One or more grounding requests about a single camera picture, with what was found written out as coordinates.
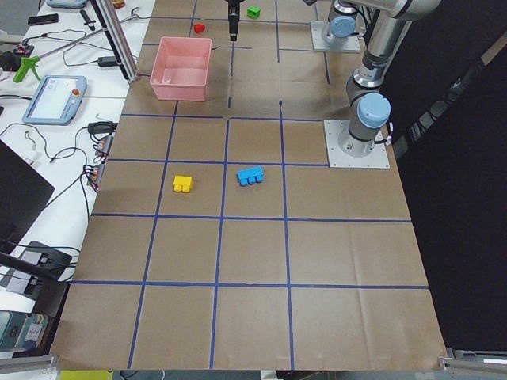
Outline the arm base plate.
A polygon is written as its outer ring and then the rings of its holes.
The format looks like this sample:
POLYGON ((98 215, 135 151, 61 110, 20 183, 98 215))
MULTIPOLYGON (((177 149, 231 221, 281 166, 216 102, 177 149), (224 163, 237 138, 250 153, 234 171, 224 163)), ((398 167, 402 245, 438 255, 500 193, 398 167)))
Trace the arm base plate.
POLYGON ((314 51, 335 53, 360 53, 357 36, 337 37, 330 29, 328 21, 311 21, 312 47, 314 51))
POLYGON ((361 142, 349 133, 348 120, 323 120, 329 167, 332 169, 389 169, 384 144, 361 142))

